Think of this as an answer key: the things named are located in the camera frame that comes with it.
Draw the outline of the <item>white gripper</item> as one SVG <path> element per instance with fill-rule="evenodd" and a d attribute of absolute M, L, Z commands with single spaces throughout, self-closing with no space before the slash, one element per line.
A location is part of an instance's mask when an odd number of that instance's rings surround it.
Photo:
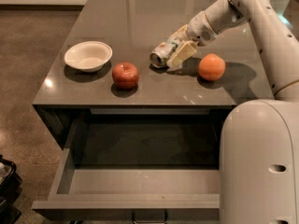
<path fill-rule="evenodd" d="M 188 25 L 183 25 L 168 37 L 168 43 L 179 46 L 170 56 L 166 63 L 167 66 L 169 68 L 180 68 L 184 61 L 196 53 L 197 46 L 206 46 L 214 41 L 217 36 L 206 17 L 206 13 L 204 11 L 199 12 L 190 20 Z"/>

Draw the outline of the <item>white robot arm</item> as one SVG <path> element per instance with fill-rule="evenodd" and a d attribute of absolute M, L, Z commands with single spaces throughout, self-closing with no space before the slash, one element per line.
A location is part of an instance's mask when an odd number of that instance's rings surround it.
<path fill-rule="evenodd" d="M 299 224 L 299 42 L 270 0 L 218 0 L 188 39 L 247 21 L 273 92 L 237 106 L 221 131 L 220 224 Z"/>

